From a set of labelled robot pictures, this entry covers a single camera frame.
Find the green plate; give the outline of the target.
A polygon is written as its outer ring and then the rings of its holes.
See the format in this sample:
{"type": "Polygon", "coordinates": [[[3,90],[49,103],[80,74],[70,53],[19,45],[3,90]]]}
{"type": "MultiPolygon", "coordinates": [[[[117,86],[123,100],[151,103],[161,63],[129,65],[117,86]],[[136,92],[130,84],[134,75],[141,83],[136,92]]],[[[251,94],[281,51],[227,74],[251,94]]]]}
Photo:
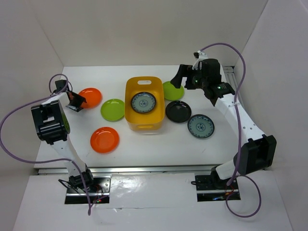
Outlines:
{"type": "Polygon", "coordinates": [[[163,83],[164,98],[169,101],[180,100],[184,95],[184,87],[175,88],[170,81],[163,83]]]}
{"type": "Polygon", "coordinates": [[[108,121],[121,120],[125,115],[125,103],[120,99],[110,99],[101,106],[101,116],[108,121]]]}

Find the black plate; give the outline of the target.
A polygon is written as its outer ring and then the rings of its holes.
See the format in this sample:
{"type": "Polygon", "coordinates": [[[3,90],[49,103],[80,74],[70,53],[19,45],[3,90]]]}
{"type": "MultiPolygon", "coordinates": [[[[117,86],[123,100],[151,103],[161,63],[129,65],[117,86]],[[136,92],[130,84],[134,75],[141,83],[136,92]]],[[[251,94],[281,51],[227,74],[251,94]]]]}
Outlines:
{"type": "Polygon", "coordinates": [[[170,121],[184,123],[190,119],[192,110],[186,102],[172,101],[166,106],[165,113],[170,121]]]}

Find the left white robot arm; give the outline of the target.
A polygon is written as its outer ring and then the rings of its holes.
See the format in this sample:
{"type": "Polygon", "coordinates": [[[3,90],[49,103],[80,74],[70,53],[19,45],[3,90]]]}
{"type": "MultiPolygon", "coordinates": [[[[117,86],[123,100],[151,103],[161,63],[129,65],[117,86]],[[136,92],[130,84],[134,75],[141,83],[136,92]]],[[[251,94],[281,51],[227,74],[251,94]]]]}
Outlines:
{"type": "Polygon", "coordinates": [[[68,159],[66,166],[71,188],[90,192],[95,180],[87,165],[81,160],[70,140],[70,125],[63,107],[75,112],[83,110],[86,99],[69,89],[67,80],[55,82],[56,89],[51,98],[40,105],[32,106],[31,113],[38,138],[50,145],[62,158],[68,159]]]}

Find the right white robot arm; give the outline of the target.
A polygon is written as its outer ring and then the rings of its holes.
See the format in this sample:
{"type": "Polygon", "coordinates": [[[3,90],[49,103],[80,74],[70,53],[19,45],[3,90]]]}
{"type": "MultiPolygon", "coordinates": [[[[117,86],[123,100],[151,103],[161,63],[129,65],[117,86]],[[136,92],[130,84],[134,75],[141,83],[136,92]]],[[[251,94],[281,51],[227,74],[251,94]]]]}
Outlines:
{"type": "Polygon", "coordinates": [[[206,58],[197,59],[194,65],[180,64],[171,84],[179,88],[183,78],[186,78],[186,89],[203,90],[205,97],[224,115],[238,135],[238,151],[234,158],[212,169],[212,187],[220,189],[226,183],[230,185],[239,175],[246,176],[270,167],[277,141],[254,124],[238,102],[238,91],[222,81],[218,60],[206,58]]]}

